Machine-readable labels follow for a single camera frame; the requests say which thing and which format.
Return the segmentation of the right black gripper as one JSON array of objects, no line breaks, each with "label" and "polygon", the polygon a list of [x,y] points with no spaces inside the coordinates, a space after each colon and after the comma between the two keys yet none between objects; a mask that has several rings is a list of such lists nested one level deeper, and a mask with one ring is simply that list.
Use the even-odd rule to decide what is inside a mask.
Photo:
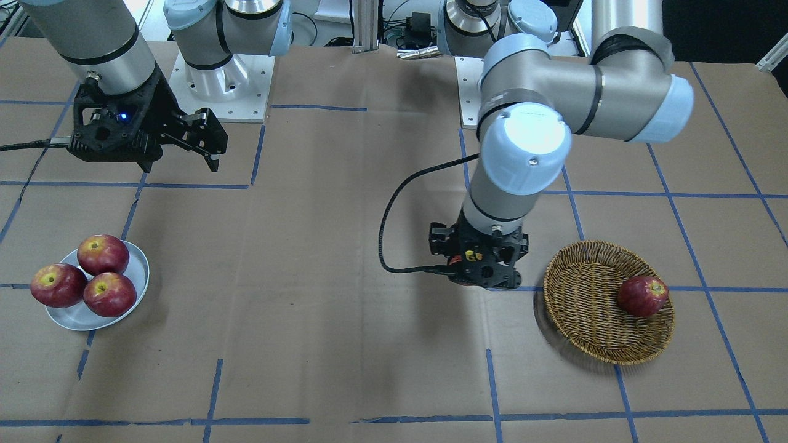
[{"label": "right black gripper", "polygon": [[104,97],[140,101],[144,112],[142,128],[154,135],[161,148],[172,144],[197,153],[212,173],[219,171],[220,157],[228,146],[228,134],[222,123],[210,108],[200,108],[191,114],[183,112],[160,67],[155,67],[150,77],[132,92],[107,94],[99,86],[99,74],[94,72],[87,74],[77,92],[80,90],[98,101]]}]

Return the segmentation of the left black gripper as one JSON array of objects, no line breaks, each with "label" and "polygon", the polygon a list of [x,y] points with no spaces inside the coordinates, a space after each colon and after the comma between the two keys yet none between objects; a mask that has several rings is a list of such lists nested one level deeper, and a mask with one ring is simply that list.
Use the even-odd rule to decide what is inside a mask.
[{"label": "left black gripper", "polygon": [[493,230],[490,234],[482,233],[473,227],[464,214],[458,216],[457,234],[459,239],[459,254],[466,250],[478,250],[479,252],[492,252],[493,247],[521,247],[529,252],[529,236],[521,228],[509,234],[503,234],[501,230]]}]

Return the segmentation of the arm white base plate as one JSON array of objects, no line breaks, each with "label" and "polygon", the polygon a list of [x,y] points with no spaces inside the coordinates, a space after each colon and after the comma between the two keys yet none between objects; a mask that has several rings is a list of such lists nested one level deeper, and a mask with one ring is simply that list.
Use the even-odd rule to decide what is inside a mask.
[{"label": "arm white base plate", "polygon": [[455,57],[460,123],[464,129],[476,129],[481,107],[479,81],[483,71],[480,58]]},{"label": "arm white base plate", "polygon": [[209,108],[220,122],[262,124],[275,61],[271,56],[235,54],[220,68],[197,70],[178,54],[169,86],[183,111]]}]

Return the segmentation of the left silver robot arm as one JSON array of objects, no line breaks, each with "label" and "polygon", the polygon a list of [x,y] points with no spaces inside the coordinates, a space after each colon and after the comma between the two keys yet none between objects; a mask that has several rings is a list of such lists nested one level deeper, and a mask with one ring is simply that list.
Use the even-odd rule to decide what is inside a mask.
[{"label": "left silver robot arm", "polygon": [[594,2],[585,64],[552,58],[556,33],[557,17],[541,1],[441,2],[439,51],[483,62],[480,154],[457,221],[431,224],[431,253],[447,263],[427,272],[518,288],[515,263],[528,252],[523,220],[562,174],[573,135],[666,143],[689,121],[693,90],[670,72],[661,2]]}]

